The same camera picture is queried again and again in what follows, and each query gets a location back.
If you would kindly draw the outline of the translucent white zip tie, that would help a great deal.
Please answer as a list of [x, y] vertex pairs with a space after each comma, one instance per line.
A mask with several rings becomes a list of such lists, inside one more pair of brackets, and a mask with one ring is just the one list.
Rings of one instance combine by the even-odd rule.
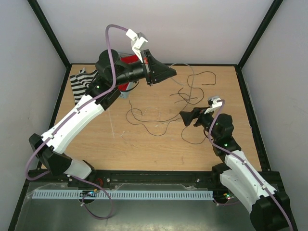
[[113, 123], [112, 123], [112, 118], [111, 118], [110, 109], [108, 109], [107, 111], [108, 111], [108, 116], [109, 116], [109, 121], [110, 121], [112, 136], [113, 136], [113, 138], [115, 138], [115, 134], [114, 134], [114, 129], [113, 129]]

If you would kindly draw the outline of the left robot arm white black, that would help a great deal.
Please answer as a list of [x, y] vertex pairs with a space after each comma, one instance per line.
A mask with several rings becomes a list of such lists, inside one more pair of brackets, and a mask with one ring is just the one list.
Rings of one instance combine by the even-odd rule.
[[117, 51], [105, 50], [95, 67], [97, 74], [75, 107], [51, 129], [29, 138], [34, 155], [47, 168], [47, 173], [76, 176], [87, 187], [95, 183], [96, 174], [87, 162], [64, 154], [70, 142], [120, 97], [120, 85], [145, 79], [151, 86], [177, 74], [175, 69], [156, 60], [149, 50], [141, 51], [141, 58], [129, 64], [121, 60]]

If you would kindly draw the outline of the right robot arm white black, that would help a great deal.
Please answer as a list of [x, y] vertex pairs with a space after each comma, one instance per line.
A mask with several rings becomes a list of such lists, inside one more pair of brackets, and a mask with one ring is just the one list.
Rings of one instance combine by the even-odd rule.
[[180, 116], [185, 126], [195, 119], [194, 126], [202, 126], [208, 133], [214, 153], [222, 160], [212, 168], [210, 181], [215, 187], [225, 186], [235, 195], [248, 211], [255, 230], [294, 230], [288, 195], [275, 189], [250, 164], [232, 136], [232, 116], [213, 117], [209, 107], [181, 111]]

